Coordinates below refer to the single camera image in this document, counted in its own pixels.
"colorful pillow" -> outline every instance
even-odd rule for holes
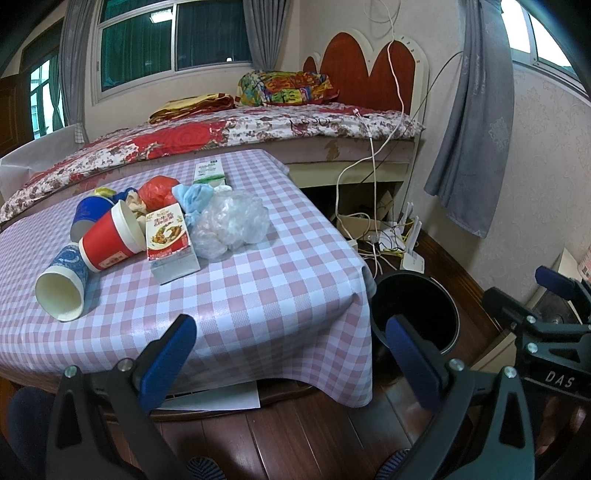
[[[310,72],[247,73],[238,83],[241,105],[321,104],[339,96],[328,75]]]

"pink and white checkered tablecloth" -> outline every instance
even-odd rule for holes
[[[0,234],[0,375],[47,390],[70,364],[84,372],[135,358],[180,313],[197,322],[197,342],[174,393],[292,378],[351,407],[372,391],[368,290],[363,260],[262,150],[217,155],[229,184],[269,209],[267,239],[223,262],[159,286],[145,255],[91,275],[85,312],[70,323],[35,300],[36,276],[69,241],[83,196],[19,220]],[[196,161],[118,180],[139,188],[156,175],[190,184]]]

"red wooden headboard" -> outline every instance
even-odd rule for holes
[[[392,44],[390,52],[404,100],[404,112],[410,114],[415,67],[421,60],[417,60],[413,52],[400,41]],[[340,90],[337,99],[340,103],[380,111],[401,110],[396,82],[388,62],[388,45],[378,54],[371,74],[368,74],[368,60],[352,35],[339,33],[326,47],[320,73],[327,74],[333,86]],[[303,70],[318,72],[314,58],[307,58]]]

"trash bin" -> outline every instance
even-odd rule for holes
[[[417,272],[398,270],[379,278],[377,285],[371,299],[371,328],[386,347],[386,323],[401,314],[441,354],[454,348],[460,335],[460,316],[441,284]]]

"folded blanket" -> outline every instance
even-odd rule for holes
[[[211,93],[198,97],[171,100],[150,116],[149,122],[157,124],[197,113],[214,113],[234,108],[234,98],[225,93]]]

